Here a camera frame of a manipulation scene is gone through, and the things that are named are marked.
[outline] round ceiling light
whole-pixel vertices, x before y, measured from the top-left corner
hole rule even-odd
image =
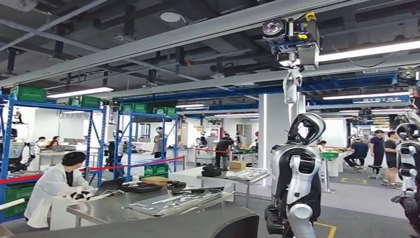
[[[163,12],[160,18],[166,22],[178,22],[182,16],[176,12]]]

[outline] blue metal shelving rack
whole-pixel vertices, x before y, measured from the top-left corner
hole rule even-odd
[[[122,137],[124,136],[124,133],[126,132],[126,130],[128,129],[128,153],[127,153],[127,175],[126,175],[126,181],[130,180],[130,175],[131,175],[131,148],[132,148],[132,135],[133,135],[133,118],[134,117],[144,117],[144,118],[158,118],[158,119],[162,119],[162,128],[163,128],[163,132],[165,132],[165,120],[166,119],[173,119],[175,121],[175,144],[174,144],[174,148],[173,148],[173,155],[174,157],[178,156],[178,116],[167,116],[167,115],[157,115],[157,114],[146,114],[146,113],[135,113],[132,110],[130,112],[121,112],[120,110],[118,110],[118,116],[117,116],[117,122],[116,122],[116,127],[117,130],[119,130],[120,127],[120,116],[129,116],[130,121],[127,124],[127,126],[124,128],[123,133],[121,135],[121,137],[118,136],[119,133],[116,133],[115,135],[115,150],[114,150],[114,165],[119,165],[118,162],[118,144],[121,142]],[[165,138],[163,138],[162,141],[162,150],[161,151],[165,151]],[[165,154],[162,153],[162,159],[166,159]],[[176,172],[176,161],[173,162],[173,166],[174,166],[174,171]],[[114,178],[120,178],[123,177],[123,175],[120,173],[121,170],[114,170]]]
[[[4,124],[3,119],[3,109],[8,105],[9,110],[7,113],[7,123]],[[88,167],[89,165],[89,157],[90,157],[90,139],[92,128],[96,134],[96,137],[99,142],[99,150],[98,150],[98,164],[102,166],[103,158],[104,158],[104,138],[105,138],[105,126],[106,126],[106,107],[103,109],[100,108],[86,108],[86,107],[78,107],[78,106],[68,106],[68,105],[59,105],[59,104],[48,104],[48,103],[37,103],[37,102],[26,102],[26,101],[18,101],[14,97],[8,95],[0,95],[0,127],[1,127],[1,134],[3,136],[3,154],[1,155],[1,170],[0,170],[0,179],[7,178],[7,169],[9,164],[9,146],[10,146],[10,134],[12,129],[12,118],[13,118],[13,108],[19,107],[32,107],[32,108],[44,108],[44,109],[54,109],[54,110],[62,110],[62,111],[80,111],[90,113],[89,117],[89,128],[88,128],[88,138],[87,138],[87,150],[86,150],[86,160],[85,166]],[[102,113],[102,128],[101,128],[101,136],[99,136],[95,123],[93,122],[93,113]],[[94,172],[98,177],[98,186],[102,181],[102,171],[99,170]],[[10,183],[3,183],[0,184],[0,204],[4,203],[5,199],[5,191],[6,186],[8,184],[18,184],[18,183],[25,183],[34,180],[25,180],[25,181],[18,181],[18,182],[10,182]],[[13,216],[4,218],[2,212],[0,211],[0,223],[6,221],[12,221],[15,219],[22,218],[23,215]]]

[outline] yellow floor marking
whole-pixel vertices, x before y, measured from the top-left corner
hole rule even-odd
[[[337,227],[330,226],[330,225],[327,225],[327,224],[318,223],[318,222],[314,222],[314,224],[319,225],[319,226],[329,227],[329,232],[328,232],[327,238],[334,238],[335,231],[337,230]]]
[[[342,178],[341,181],[342,182],[352,182],[352,183],[366,184],[366,180],[364,180],[364,179]]]

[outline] blue sign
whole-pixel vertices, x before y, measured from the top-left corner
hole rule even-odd
[[[354,98],[353,103],[392,103],[392,102],[408,102],[409,95],[388,96],[388,97],[371,97],[371,98]]]

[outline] yellow motor component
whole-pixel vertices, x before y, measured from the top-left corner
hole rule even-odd
[[[298,38],[306,40],[308,38],[308,36],[306,34],[298,34]]]
[[[306,21],[316,21],[315,13],[313,11],[307,12],[305,14],[305,19],[306,19]]]

